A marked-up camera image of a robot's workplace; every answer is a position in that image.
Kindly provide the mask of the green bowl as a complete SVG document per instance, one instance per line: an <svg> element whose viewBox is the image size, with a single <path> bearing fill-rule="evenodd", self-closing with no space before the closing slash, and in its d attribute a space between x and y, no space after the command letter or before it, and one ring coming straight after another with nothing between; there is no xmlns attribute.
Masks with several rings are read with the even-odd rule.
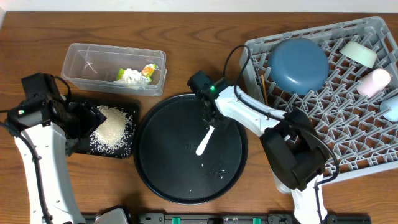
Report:
<svg viewBox="0 0 398 224"><path fill-rule="evenodd" d="M368 68L373 68L377 59L375 51L354 41L349 41L340 53Z"/></svg>

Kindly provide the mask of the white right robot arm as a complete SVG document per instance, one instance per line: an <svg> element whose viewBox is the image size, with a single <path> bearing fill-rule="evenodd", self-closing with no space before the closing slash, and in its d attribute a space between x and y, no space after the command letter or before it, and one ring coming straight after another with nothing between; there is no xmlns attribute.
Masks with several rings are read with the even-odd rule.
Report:
<svg viewBox="0 0 398 224"><path fill-rule="evenodd" d="M300 109L287 113L271 108L225 78L213 82L203 71L192 75L187 85L203 103L204 119L212 128L236 121L259 137L275 186L293 198L296 220L323 223L327 210L322 179L331 154L308 116Z"/></svg>

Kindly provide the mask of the pink cup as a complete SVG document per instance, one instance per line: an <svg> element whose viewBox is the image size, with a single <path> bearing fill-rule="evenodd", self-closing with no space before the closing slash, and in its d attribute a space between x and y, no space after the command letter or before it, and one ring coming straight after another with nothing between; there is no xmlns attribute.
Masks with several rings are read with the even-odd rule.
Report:
<svg viewBox="0 0 398 224"><path fill-rule="evenodd" d="M357 92L368 98L373 97L383 90L391 81L391 75L387 70L378 68L360 79Z"/></svg>

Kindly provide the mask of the wooden chopstick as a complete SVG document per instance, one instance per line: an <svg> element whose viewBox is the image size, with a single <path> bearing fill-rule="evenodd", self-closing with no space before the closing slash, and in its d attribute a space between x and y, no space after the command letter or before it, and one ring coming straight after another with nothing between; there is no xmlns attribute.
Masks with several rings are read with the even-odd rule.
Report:
<svg viewBox="0 0 398 224"><path fill-rule="evenodd" d="M263 95L264 95L264 102L265 102L266 105L268 105L267 90L266 90L266 82L265 82L264 74L261 75L261 81L262 81L262 89L263 89Z"/></svg>

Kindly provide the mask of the white paper napkin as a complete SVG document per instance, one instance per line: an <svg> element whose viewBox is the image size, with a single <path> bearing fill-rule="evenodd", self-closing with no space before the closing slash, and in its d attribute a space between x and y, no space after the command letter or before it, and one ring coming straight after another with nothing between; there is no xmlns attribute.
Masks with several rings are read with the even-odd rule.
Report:
<svg viewBox="0 0 398 224"><path fill-rule="evenodd" d="M130 68L124 70L121 68L116 75L115 82L132 85L148 85L152 82L152 79L151 77L147 77L142 72L138 72L137 70L132 70Z"/></svg>

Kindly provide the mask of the light blue cup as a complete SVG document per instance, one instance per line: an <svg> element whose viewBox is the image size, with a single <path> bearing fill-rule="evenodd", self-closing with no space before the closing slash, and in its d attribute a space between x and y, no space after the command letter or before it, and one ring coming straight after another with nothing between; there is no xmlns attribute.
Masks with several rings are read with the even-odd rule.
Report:
<svg viewBox="0 0 398 224"><path fill-rule="evenodd" d="M383 114L387 120L392 122L397 122L398 120L398 111L397 111L397 104L398 104L398 96L393 96L387 100L384 100L380 105L381 112L387 111L387 113Z"/></svg>

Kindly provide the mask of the blue plate with rice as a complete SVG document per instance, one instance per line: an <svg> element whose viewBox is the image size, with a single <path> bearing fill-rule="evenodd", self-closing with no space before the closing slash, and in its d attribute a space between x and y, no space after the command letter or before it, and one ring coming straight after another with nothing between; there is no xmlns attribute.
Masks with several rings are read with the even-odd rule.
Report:
<svg viewBox="0 0 398 224"><path fill-rule="evenodd" d="M271 79L283 91L306 95L319 90L328 78L328 57L308 39L288 39L271 52L268 66Z"/></svg>

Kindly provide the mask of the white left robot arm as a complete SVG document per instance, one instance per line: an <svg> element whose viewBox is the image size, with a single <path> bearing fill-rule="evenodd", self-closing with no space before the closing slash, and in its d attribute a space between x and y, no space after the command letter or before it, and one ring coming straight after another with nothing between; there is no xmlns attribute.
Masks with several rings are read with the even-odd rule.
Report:
<svg viewBox="0 0 398 224"><path fill-rule="evenodd" d="M25 100L6 111L1 123L21 154L30 203L31 223L130 223L127 208L116 205L97 215L78 208L67 168L67 157L80 141L106 121L96 106L73 103L62 96L56 77L35 73L22 78Z"/></svg>

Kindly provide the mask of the white plastic spoon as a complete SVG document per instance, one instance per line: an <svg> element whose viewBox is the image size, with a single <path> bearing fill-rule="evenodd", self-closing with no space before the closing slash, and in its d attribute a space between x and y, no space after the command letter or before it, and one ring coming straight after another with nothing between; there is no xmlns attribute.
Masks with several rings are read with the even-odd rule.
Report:
<svg viewBox="0 0 398 224"><path fill-rule="evenodd" d="M213 126L209 125L208 132L206 133L205 137L202 139L201 143L198 145L198 147L195 151L196 155L201 156L204 153L206 146L208 144L208 141L210 140L211 135L213 134L214 130L215 130L215 128Z"/></svg>

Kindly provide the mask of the yellow green snack wrapper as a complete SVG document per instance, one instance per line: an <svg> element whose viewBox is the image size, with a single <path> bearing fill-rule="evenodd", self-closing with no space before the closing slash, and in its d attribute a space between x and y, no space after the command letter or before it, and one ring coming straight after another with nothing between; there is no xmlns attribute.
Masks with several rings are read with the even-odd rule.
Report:
<svg viewBox="0 0 398 224"><path fill-rule="evenodd" d="M151 77L154 72L158 69L156 64L147 64L140 72L142 72L145 76Z"/></svg>

